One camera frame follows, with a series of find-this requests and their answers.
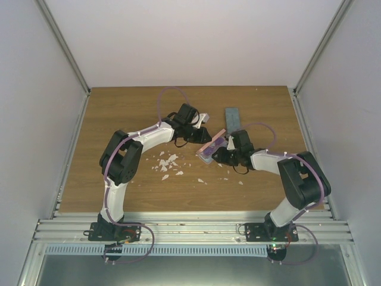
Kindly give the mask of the pink clear glasses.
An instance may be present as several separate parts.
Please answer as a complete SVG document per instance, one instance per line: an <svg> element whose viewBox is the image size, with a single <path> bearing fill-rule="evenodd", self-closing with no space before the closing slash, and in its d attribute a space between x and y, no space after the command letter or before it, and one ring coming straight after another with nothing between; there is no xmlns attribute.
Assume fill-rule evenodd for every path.
<svg viewBox="0 0 381 286"><path fill-rule="evenodd" d="M202 157L211 157L214 152L218 150L221 144L224 143L223 138L217 138L213 143L211 143L200 155Z"/></svg>

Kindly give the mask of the pink glasses case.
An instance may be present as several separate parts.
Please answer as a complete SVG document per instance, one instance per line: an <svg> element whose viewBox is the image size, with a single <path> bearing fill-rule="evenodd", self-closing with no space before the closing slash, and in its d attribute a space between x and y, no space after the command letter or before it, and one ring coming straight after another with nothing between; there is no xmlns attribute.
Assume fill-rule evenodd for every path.
<svg viewBox="0 0 381 286"><path fill-rule="evenodd" d="M227 147L227 140L225 138L226 130L222 129L215 136L212 137L211 142L206 143L197 152L196 156L205 164L213 162L212 155L220 148Z"/></svg>

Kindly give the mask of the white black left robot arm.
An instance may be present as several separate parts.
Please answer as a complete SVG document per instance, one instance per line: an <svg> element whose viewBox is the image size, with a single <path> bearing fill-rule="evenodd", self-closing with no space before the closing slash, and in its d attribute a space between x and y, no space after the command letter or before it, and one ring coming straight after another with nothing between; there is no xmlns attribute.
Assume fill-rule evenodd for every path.
<svg viewBox="0 0 381 286"><path fill-rule="evenodd" d="M211 136L202 125L209 120L207 113L200 113L189 104L182 104L179 111L142 130L126 133L117 130L106 146L99 165L104 176L105 194L96 225L91 227L98 235L115 241L122 236L124 218L123 201L128 183L138 170L145 151L158 145L177 142L206 144Z"/></svg>

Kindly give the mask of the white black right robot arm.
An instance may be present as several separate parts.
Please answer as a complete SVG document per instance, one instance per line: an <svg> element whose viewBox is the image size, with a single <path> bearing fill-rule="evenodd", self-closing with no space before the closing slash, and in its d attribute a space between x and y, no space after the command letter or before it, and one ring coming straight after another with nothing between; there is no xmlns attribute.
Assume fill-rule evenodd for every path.
<svg viewBox="0 0 381 286"><path fill-rule="evenodd" d="M245 130L233 132L227 141L226 147L212 154L213 160L231 167L243 166L248 172L265 171L280 176L285 198L265 216L263 231L268 240L279 240L286 226L290 227L291 222L330 195L330 183L309 151L281 154L265 148L255 149Z"/></svg>

